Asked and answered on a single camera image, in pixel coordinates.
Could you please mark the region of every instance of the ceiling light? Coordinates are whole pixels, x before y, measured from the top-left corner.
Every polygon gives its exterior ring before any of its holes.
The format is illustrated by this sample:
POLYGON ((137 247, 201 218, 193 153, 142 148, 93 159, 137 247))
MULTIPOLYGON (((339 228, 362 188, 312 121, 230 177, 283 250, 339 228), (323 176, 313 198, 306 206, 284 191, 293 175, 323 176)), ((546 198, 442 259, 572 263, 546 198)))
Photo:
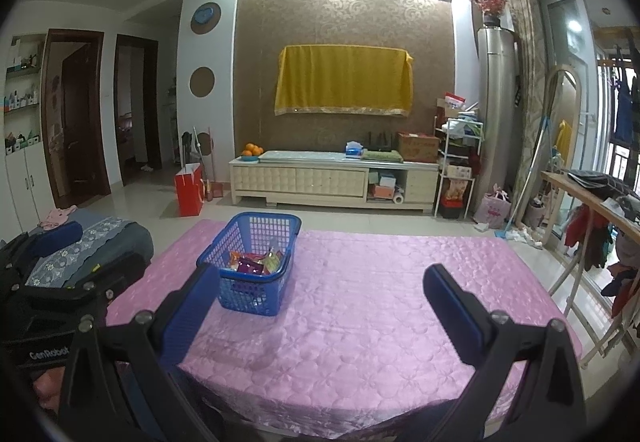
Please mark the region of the ceiling light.
POLYGON ((566 24, 566 26, 572 32, 582 32, 582 25, 575 21, 575 19, 572 19, 569 23, 566 24))

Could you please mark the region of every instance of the wooden door frame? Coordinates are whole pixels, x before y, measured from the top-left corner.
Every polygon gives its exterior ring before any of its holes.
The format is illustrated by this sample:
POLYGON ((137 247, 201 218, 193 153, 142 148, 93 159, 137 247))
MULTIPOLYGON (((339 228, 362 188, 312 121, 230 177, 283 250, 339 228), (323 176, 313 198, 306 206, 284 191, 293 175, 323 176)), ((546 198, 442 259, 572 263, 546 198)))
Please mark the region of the wooden door frame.
POLYGON ((142 107, 145 123, 146 162, 153 169, 162 169, 160 135, 158 132, 158 41, 126 34, 116 36, 116 51, 113 61, 113 116, 118 125, 118 60, 120 47, 144 49, 142 72, 142 107))
POLYGON ((49 153, 49 128, 47 126, 47 105, 44 97, 47 95, 47 69, 49 68, 49 53, 51 50, 51 43, 61 42, 77 42, 77 43, 89 43, 98 47, 97 61, 95 66, 95 78, 93 93, 90 94, 94 100, 94 104, 89 105, 92 117, 97 125, 94 127, 94 138, 98 148, 98 186, 100 187, 101 194, 110 195, 111 185, 109 184, 109 177, 107 175, 107 165, 104 158, 104 146, 102 144, 102 118, 100 114, 100 68, 102 66, 102 44, 104 42, 104 32, 96 32, 93 30, 74 30, 67 28, 50 28, 47 32, 47 41, 44 48, 44 57, 42 60, 42 73, 40 79, 40 104, 42 106, 40 111, 41 121, 41 134, 44 142, 44 158, 47 164, 47 173, 49 175, 49 184, 51 186, 51 192, 53 193, 53 200, 57 207, 60 206, 60 193, 58 184, 56 183, 56 177, 53 171, 51 163, 51 155, 49 153))

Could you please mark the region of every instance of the blue plastic basket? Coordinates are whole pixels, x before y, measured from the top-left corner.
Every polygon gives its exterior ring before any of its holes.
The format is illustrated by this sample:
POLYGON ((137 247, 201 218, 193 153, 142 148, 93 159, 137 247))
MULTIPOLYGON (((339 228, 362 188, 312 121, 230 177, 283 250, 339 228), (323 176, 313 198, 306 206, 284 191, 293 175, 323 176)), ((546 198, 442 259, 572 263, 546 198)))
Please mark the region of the blue plastic basket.
POLYGON ((198 258, 220 270, 220 304, 229 310, 275 316, 291 273, 291 262, 302 220, 279 213, 240 213, 234 216, 198 258), (231 251, 266 253, 276 238, 284 254, 279 268, 268 276, 229 269, 231 251))

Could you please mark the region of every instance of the yellow cloth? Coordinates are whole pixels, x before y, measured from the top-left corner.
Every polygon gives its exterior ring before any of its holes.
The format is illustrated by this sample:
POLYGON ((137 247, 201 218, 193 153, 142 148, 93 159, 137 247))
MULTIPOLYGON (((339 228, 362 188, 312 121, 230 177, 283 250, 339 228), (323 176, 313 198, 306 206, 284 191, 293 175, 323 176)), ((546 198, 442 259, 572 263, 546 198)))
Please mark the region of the yellow cloth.
POLYGON ((291 45, 280 53, 275 114, 407 116, 413 58, 398 48, 291 45))
POLYGON ((567 162, 569 156, 569 144, 571 143, 571 127, 564 119, 560 123, 558 138, 556 138, 556 149, 562 156, 562 160, 567 162))

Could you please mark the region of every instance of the pink cloth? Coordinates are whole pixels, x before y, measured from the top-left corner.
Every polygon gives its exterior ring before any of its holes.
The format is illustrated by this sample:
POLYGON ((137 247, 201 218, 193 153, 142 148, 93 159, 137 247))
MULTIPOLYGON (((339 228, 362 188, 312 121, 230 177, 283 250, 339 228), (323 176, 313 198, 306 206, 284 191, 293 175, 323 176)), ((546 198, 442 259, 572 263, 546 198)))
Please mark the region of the pink cloth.
POLYGON ((77 209, 76 206, 71 206, 67 209, 53 208, 49 211, 47 218, 40 222, 40 227, 45 231, 55 229, 57 226, 65 224, 69 218, 69 215, 77 209))
MULTIPOLYGON (((203 220, 158 256, 109 307, 108 323, 154 310, 222 226, 203 220)), ((488 310, 564 320, 503 240, 302 231, 278 316, 214 303, 180 367, 256 424, 326 438, 389 433, 402 414, 457 398, 473 374, 422 294, 436 262, 488 310)), ((512 369, 492 418, 507 411, 522 370, 512 369)))

